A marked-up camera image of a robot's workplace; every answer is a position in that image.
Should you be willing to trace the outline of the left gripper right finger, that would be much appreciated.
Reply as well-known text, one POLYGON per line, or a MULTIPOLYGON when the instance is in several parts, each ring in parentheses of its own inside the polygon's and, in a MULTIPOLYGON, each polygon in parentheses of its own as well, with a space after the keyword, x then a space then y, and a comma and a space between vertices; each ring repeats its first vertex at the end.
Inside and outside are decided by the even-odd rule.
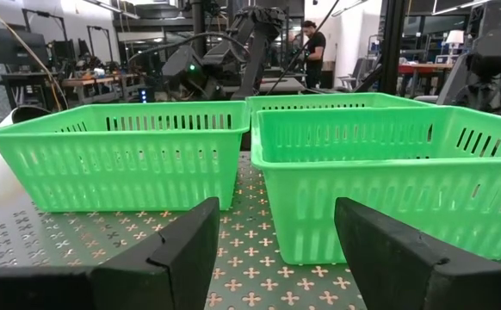
POLYGON ((346 197, 334 224, 367 308, 501 309, 501 263, 346 197))

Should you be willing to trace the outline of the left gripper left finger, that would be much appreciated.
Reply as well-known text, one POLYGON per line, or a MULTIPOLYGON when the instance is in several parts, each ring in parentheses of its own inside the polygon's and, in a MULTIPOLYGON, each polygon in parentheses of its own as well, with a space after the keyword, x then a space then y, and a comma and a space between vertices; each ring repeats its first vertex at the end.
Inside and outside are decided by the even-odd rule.
POLYGON ((202 309, 219 227, 210 197, 100 265, 2 267, 0 309, 202 309))

